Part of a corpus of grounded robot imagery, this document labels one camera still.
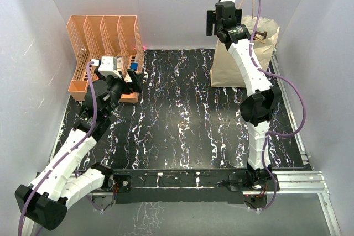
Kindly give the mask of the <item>brown paper bag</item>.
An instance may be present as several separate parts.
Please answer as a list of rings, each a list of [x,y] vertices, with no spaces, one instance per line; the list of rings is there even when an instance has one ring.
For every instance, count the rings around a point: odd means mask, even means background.
[[[277,44],[280,26],[273,19],[260,17],[256,30],[259,32],[268,32],[265,44],[254,41],[256,57],[262,69],[266,70]],[[244,80],[235,60],[220,41],[216,43],[214,59],[210,70],[210,79],[212,87],[245,88]]]

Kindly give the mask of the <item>brown Kettle chips bag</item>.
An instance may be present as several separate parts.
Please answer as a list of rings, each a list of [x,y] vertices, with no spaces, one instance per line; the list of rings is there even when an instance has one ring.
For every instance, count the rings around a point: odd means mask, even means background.
[[[267,31],[259,32],[259,31],[256,30],[254,32],[253,40],[254,41],[258,41],[258,42],[260,42],[262,44],[265,44],[266,43],[266,39],[267,39],[267,35],[268,35]]]

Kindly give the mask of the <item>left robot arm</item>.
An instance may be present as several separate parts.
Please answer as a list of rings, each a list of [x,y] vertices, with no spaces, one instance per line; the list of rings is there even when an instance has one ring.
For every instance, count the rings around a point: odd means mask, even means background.
[[[89,79],[85,101],[67,140],[29,185],[20,185],[15,191],[21,211],[18,235],[23,233],[26,218],[53,230],[63,221],[69,208],[90,192],[110,191],[117,187],[112,169],[99,162],[74,179],[70,177],[110,127],[110,117],[121,96],[142,92],[143,73],[136,73],[133,69],[128,69],[127,73],[128,82],[119,71],[95,69],[98,80]]]

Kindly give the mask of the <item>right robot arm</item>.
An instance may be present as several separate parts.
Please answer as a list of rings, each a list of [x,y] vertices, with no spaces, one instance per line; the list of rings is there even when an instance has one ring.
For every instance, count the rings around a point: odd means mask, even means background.
[[[262,73],[253,49],[253,38],[241,23],[241,9],[233,1],[217,2],[214,10],[207,11],[206,34],[215,35],[223,43],[238,66],[247,90],[247,98],[240,105],[240,112],[248,127],[249,156],[247,170],[241,179],[232,175],[226,185],[249,187],[264,192],[274,178],[267,147],[272,114],[281,91],[273,87]]]

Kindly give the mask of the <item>blue stamp block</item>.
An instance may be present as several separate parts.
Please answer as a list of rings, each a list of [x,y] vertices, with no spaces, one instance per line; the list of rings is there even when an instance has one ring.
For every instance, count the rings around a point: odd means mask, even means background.
[[[137,70],[138,64],[136,62],[131,63],[131,69]]]

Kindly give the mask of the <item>orange plastic file organizer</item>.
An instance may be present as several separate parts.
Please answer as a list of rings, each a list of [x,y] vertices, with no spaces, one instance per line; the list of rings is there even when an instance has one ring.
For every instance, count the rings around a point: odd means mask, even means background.
[[[76,56],[76,69],[68,92],[74,100],[83,101],[89,87],[86,65],[102,56],[122,57],[123,78],[136,62],[137,73],[143,72],[144,47],[136,15],[71,15],[67,31]]]

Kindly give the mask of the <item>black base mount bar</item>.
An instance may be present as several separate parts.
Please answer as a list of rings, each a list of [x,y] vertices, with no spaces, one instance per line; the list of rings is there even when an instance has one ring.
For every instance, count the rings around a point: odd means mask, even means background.
[[[279,191],[276,174],[249,169],[115,170],[116,202],[227,202]]]

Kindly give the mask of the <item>aluminium frame rail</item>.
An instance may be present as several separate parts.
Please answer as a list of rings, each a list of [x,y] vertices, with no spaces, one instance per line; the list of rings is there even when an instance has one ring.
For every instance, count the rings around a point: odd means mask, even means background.
[[[144,53],[143,91],[134,103],[119,101],[111,125],[82,159],[71,179],[99,162],[115,170],[247,169],[248,127],[240,112],[242,88],[212,88],[214,51],[160,50]],[[247,197],[241,205],[261,212],[276,195],[329,194],[324,176],[311,168],[282,96],[270,121],[267,147],[279,191]],[[86,197],[116,202],[118,187]]]

